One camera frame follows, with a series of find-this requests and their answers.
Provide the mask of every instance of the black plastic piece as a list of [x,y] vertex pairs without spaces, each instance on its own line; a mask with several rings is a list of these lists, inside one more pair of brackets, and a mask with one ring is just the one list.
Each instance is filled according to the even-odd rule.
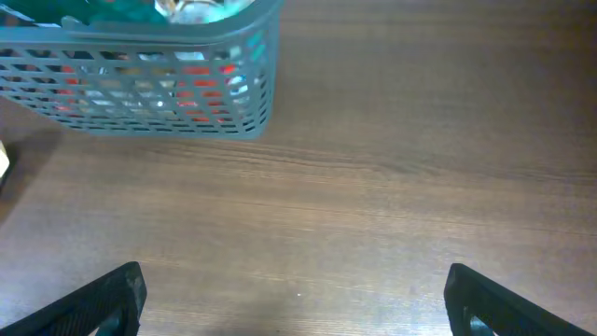
[[147,297],[137,262],[128,262],[92,283],[4,329],[0,336],[132,336]]
[[444,299],[454,336],[591,336],[463,264],[452,264]]

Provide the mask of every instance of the plastic basket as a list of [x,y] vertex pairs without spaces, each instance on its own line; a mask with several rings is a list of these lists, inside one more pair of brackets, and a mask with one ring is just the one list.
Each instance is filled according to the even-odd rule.
[[255,138],[271,115],[281,3],[195,26],[0,28],[0,94],[87,133]]

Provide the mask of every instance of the wooden table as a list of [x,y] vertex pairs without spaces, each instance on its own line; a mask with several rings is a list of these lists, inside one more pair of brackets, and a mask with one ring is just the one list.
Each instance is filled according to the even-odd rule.
[[448,335],[463,262],[597,333],[589,5],[287,0],[255,142],[3,101],[0,325],[138,260],[141,335]]

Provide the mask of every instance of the wood grain surface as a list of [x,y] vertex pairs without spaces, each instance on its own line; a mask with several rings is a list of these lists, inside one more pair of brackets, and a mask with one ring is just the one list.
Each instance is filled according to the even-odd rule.
[[463,262],[597,333],[594,13],[287,0],[254,142],[93,137],[2,101],[0,326],[138,260],[144,336],[449,335]]

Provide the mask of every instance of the white object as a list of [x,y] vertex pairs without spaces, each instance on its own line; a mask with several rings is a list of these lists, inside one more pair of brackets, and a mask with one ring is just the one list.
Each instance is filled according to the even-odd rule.
[[8,169],[8,156],[7,151],[2,146],[2,141],[0,141],[0,177],[4,176],[4,173]]
[[169,0],[157,0],[156,8],[170,23],[201,24],[224,20],[236,15],[247,8],[255,0],[225,0],[220,3],[216,0],[181,0],[174,11],[168,10]]

